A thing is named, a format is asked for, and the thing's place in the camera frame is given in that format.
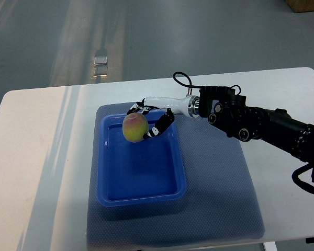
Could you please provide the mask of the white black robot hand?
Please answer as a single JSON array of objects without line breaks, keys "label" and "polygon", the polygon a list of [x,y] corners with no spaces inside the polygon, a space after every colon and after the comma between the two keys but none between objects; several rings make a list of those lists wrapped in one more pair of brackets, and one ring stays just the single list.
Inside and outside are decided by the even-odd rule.
[{"label": "white black robot hand", "polygon": [[174,122],[174,115],[185,115],[189,118],[197,118],[199,97],[194,95],[185,98],[169,97],[146,97],[134,103],[128,110],[127,115],[142,111],[145,116],[151,110],[162,110],[164,114],[155,123],[152,129],[143,135],[143,139],[154,138],[164,133]]}]

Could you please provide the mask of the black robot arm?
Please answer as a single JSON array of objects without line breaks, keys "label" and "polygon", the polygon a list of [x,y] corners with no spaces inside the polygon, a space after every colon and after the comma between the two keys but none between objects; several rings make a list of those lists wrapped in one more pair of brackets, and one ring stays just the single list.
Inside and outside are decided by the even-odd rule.
[{"label": "black robot arm", "polygon": [[314,195],[314,125],[293,119],[286,110],[249,107],[234,86],[199,86],[190,115],[207,118],[227,137],[242,142],[263,140],[301,160],[304,166],[292,173],[293,182]]}]

